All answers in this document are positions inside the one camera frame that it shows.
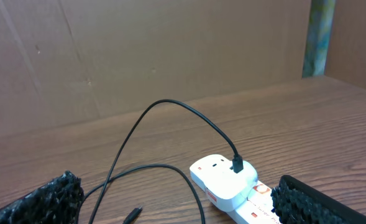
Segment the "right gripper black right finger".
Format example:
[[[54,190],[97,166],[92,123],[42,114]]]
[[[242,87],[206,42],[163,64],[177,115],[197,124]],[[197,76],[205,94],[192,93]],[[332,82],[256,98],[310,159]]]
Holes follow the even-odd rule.
[[[290,175],[281,176],[271,198],[282,224],[366,224],[365,215]]]

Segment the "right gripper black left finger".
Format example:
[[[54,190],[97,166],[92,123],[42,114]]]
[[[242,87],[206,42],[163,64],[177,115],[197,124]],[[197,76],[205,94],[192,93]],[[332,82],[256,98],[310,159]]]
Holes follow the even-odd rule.
[[[76,223],[83,199],[81,179],[67,170],[63,175],[0,208],[0,224]]]

